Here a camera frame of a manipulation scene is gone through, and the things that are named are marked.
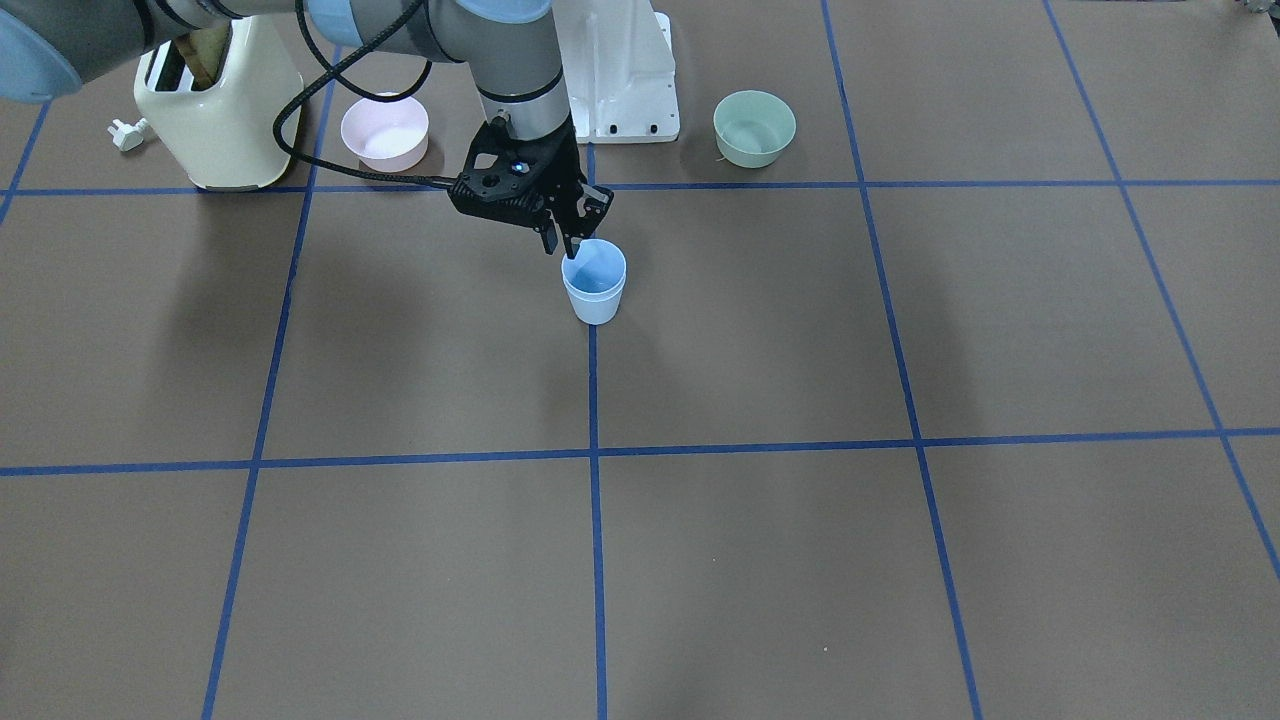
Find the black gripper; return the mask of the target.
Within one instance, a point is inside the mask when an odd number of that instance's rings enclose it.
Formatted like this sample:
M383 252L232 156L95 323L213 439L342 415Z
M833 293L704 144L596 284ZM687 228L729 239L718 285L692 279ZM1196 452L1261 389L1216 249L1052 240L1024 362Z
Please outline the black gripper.
M567 259L595 236L614 201L612 188L586 186L568 117L534 140L516 140L499 120L481 123L447 196L466 215L536 231L545 255L558 249L558 227Z

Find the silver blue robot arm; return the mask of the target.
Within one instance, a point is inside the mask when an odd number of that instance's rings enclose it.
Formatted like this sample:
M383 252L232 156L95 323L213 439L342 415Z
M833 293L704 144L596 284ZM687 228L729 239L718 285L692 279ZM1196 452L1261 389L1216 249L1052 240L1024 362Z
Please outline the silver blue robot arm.
M361 177L302 152L283 127L306 101L372 53L420 56L416 92L438 63L465 64L485 120L454 177L406 176L443 190L462 214L536 231L547 254L575 258L613 192L582 173L549 1L5 1L3 96L42 104L74 94L124 61L196 29L256 15L293 14L306 44L319 32L349 54L276 114L276 146L298 161Z

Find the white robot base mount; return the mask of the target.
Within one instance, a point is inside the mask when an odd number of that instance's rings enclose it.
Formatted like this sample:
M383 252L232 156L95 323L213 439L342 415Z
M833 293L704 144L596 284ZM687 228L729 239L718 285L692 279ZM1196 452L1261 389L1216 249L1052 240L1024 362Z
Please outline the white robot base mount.
M554 1L580 145L680 137L672 23L649 1Z

